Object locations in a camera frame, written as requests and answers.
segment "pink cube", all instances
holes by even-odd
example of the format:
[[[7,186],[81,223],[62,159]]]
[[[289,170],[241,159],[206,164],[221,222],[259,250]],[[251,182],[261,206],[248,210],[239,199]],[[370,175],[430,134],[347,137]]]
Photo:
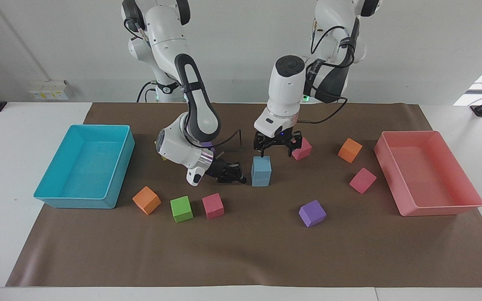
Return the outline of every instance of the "pink cube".
[[[362,168],[357,173],[352,181],[349,183],[356,191],[364,194],[366,190],[375,182],[377,177],[369,172],[369,170]]]
[[[208,219],[214,219],[224,214],[224,206],[218,193],[202,198],[202,203]]]
[[[291,153],[291,155],[293,156],[293,158],[295,158],[295,160],[298,161],[302,158],[308,157],[311,152],[312,152],[312,146],[310,145],[308,140],[306,140],[306,138],[303,137],[303,146],[301,148],[295,149]]]

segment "green cube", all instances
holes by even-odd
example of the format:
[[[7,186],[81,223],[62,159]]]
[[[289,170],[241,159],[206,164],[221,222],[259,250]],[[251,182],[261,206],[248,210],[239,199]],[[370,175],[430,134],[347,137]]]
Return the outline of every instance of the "green cube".
[[[172,208],[172,216],[176,223],[193,218],[193,211],[191,210],[191,203],[189,203],[188,196],[171,200],[170,207]]]

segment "blue object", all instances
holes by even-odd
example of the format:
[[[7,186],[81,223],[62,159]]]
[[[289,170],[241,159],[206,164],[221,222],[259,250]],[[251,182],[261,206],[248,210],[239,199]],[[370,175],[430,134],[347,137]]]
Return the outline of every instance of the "blue object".
[[[135,146],[128,125],[72,125],[34,197],[55,208],[114,208]]]
[[[266,187],[269,186],[271,179],[271,158],[269,156],[256,156],[252,160],[252,186]]]
[[[299,210],[299,215],[307,227],[316,225],[327,217],[327,213],[323,210],[323,207],[321,207],[318,200],[302,206]]]

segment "blue cube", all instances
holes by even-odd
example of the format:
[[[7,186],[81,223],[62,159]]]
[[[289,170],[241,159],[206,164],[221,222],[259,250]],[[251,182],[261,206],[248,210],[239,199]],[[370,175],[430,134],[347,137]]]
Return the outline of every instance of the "blue cube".
[[[269,186],[271,172],[271,158],[269,156],[254,157],[252,160],[252,186]]]
[[[307,227],[316,225],[327,217],[327,213],[323,210],[323,207],[321,207],[318,200],[302,206],[299,210],[299,215]]]

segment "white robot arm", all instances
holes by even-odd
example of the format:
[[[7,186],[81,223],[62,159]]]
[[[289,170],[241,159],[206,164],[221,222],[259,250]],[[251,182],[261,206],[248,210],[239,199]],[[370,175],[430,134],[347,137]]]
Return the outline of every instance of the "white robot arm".
[[[147,0],[137,5],[135,0],[123,0],[125,25],[140,33],[129,42],[130,53],[148,63],[158,82],[159,100],[180,86],[187,99],[189,111],[181,114],[164,128],[156,141],[161,156],[187,168],[187,181],[197,186],[204,174],[219,182],[246,183],[239,164],[227,164],[214,159],[212,151],[201,143],[215,139],[220,132],[220,119],[213,109],[203,80],[193,58],[188,54],[187,40],[182,25],[189,22],[187,0]]]
[[[302,146],[302,134],[293,132],[303,94],[324,102],[336,102],[346,89],[349,66],[365,57],[365,45],[359,38],[360,20],[379,8],[382,0],[318,0],[312,31],[312,55],[306,67],[300,57],[280,58],[271,73],[269,100],[254,123],[254,149],[286,145],[289,156]],[[285,76],[279,72],[284,61],[290,66],[302,64],[302,72]]]

